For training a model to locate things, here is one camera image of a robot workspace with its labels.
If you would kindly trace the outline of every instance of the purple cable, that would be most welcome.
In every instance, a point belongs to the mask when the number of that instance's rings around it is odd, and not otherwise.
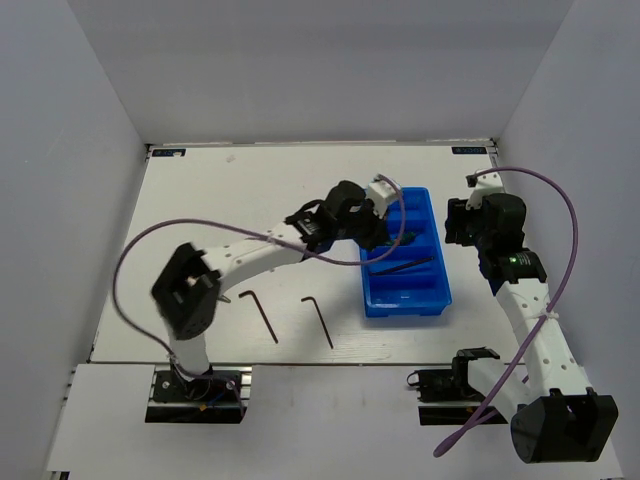
[[[244,228],[239,228],[239,227],[234,227],[232,225],[227,225],[227,224],[224,224],[224,223],[214,222],[213,220],[203,220],[203,219],[199,219],[199,218],[176,218],[176,219],[173,219],[173,220],[166,220],[164,222],[160,222],[160,223],[156,223],[155,225],[151,225],[150,227],[146,228],[145,230],[140,232],[138,235],[136,235],[124,247],[124,249],[122,250],[122,253],[120,254],[120,257],[118,257],[118,261],[116,262],[116,267],[115,267],[115,269],[113,271],[113,276],[111,278],[111,301],[113,303],[113,308],[115,309],[116,313],[118,314],[118,316],[122,319],[122,321],[124,323],[129,325],[136,332],[138,332],[138,333],[144,335],[145,337],[153,340],[158,345],[160,345],[162,348],[164,348],[166,350],[166,352],[169,354],[169,358],[170,358],[171,363],[183,375],[186,375],[188,377],[192,377],[194,379],[202,379],[202,380],[225,380],[224,378],[217,377],[216,375],[198,374],[198,373],[189,372],[188,370],[186,370],[184,367],[182,367],[176,361],[176,354],[174,353],[174,351],[172,350],[172,348],[169,346],[169,344],[167,342],[162,340],[157,335],[154,335],[153,333],[149,332],[148,330],[142,328],[140,325],[138,325],[133,320],[131,320],[131,318],[124,312],[124,310],[122,309],[122,306],[120,305],[120,299],[118,297],[118,290],[117,290],[118,278],[120,276],[120,270],[122,269],[122,265],[124,263],[124,260],[125,260],[125,258],[127,258],[127,255],[129,255],[129,253],[131,252],[133,247],[136,246],[143,238],[145,238],[149,234],[155,232],[156,230],[160,230],[161,228],[170,227],[172,225],[183,225],[183,224],[204,225],[204,226],[207,226],[207,227],[214,227],[214,228],[220,228],[220,229],[223,229],[223,230],[229,230],[231,232],[240,233],[242,235],[247,235],[247,236],[249,236],[251,238],[255,238],[255,239],[258,239],[258,240],[263,240],[263,241],[269,242],[269,243],[274,243],[274,244],[280,245],[281,247],[284,247],[284,248],[297,250],[298,252],[301,252],[301,253],[305,254],[307,257],[316,258],[318,260],[321,260],[321,261],[327,262],[327,263],[331,263],[333,265],[354,266],[354,267],[364,266],[364,265],[371,265],[372,263],[376,263],[376,262],[379,262],[380,260],[383,260],[383,259],[387,258],[389,255],[391,255],[394,252],[394,250],[396,248],[398,248],[398,246],[400,245],[400,242],[402,242],[402,237],[404,235],[405,225],[407,223],[407,212],[405,210],[405,204],[404,204],[404,198],[402,197],[402,191],[388,177],[386,177],[384,175],[378,175],[378,178],[380,178],[384,182],[388,183],[389,186],[391,186],[391,188],[393,188],[394,192],[398,196],[398,203],[400,204],[401,220],[400,220],[400,230],[398,232],[398,236],[396,237],[395,241],[393,242],[393,245],[391,245],[391,248],[389,248],[389,250],[387,250],[382,255],[380,255],[380,256],[378,256],[376,258],[372,258],[372,259],[366,260],[364,262],[359,262],[359,261],[348,262],[348,261],[343,261],[343,260],[335,260],[333,258],[325,257],[325,256],[319,255],[317,253],[309,252],[305,248],[300,247],[298,245],[294,245],[292,243],[285,242],[283,240],[279,240],[277,238],[273,238],[273,237],[270,237],[268,235],[264,235],[262,233],[254,232],[252,230],[246,230]],[[236,395],[236,398],[238,399],[238,402],[240,403],[241,411],[244,412],[243,405],[242,405],[242,402],[241,402],[241,399],[240,399],[240,392],[238,391],[238,388],[234,388],[234,393]]]
[[[551,185],[560,194],[560,196],[562,197],[564,202],[567,204],[567,207],[569,209],[569,215],[571,216],[571,225],[572,225],[572,228],[573,228],[571,255],[569,256],[569,263],[567,264],[567,269],[564,272],[564,275],[562,277],[562,281],[560,282],[560,285],[558,286],[558,290],[556,290],[556,293],[553,295],[553,298],[551,298],[551,301],[549,302],[549,305],[547,305],[546,311],[547,311],[547,313],[550,313],[553,310],[553,308],[555,307],[555,305],[558,303],[558,300],[560,300],[560,297],[561,297],[562,293],[564,292],[565,287],[567,286],[567,282],[569,281],[569,277],[571,276],[571,272],[573,270],[573,266],[576,263],[576,255],[578,254],[578,218],[576,216],[575,208],[573,207],[573,203],[571,203],[571,200],[569,199],[569,196],[560,187],[560,185],[558,185],[556,182],[554,182],[550,178],[548,178],[548,177],[546,177],[546,176],[544,176],[544,175],[542,175],[542,174],[540,174],[538,172],[534,172],[533,170],[529,170],[528,168],[521,168],[521,167],[495,167],[495,168],[489,168],[488,170],[484,170],[482,172],[478,172],[474,176],[475,177],[480,177],[482,175],[487,175],[489,173],[494,173],[494,172],[519,172],[519,173],[526,173],[527,175],[531,175],[533,177],[536,177],[536,178],[542,180],[543,182]],[[509,364],[507,369],[504,371],[504,373],[502,374],[500,379],[496,382],[496,384],[493,386],[493,388],[489,391],[489,393],[487,394],[485,399],[482,401],[480,406],[476,409],[475,412],[473,412],[473,415],[471,415],[471,417],[469,417],[469,420],[467,420],[467,422],[459,430],[457,430],[454,433],[452,433],[451,435],[449,435],[447,438],[445,438],[440,443],[440,445],[438,445],[436,447],[436,449],[433,451],[433,456],[434,457],[441,457],[442,455],[447,453],[451,449],[451,447],[453,447],[458,442],[458,440],[460,440],[462,438],[462,436],[465,433],[467,433],[473,427],[479,425],[480,423],[482,423],[482,422],[484,422],[484,421],[486,421],[486,420],[488,420],[490,418],[490,415],[492,415],[492,414],[485,415],[482,418],[480,416],[482,415],[482,412],[484,412],[485,409],[489,406],[489,404],[494,399],[496,394],[500,391],[500,389],[505,384],[505,382],[507,381],[509,376],[513,373],[513,371],[515,370],[516,366],[518,365],[518,362],[524,356],[524,353],[527,351],[527,348],[529,347],[529,345],[531,345],[531,342],[533,342],[533,339],[535,338],[535,336],[538,334],[538,332],[542,328],[542,325],[544,324],[546,319],[547,319],[547,315],[546,314],[545,315],[541,315],[538,318],[538,322],[535,324],[533,329],[531,329],[531,332],[529,332],[529,335],[527,335],[527,337],[524,339],[524,341],[522,342],[522,345],[520,345],[520,348],[516,352],[516,355],[513,357],[513,360],[511,360],[511,363]]]

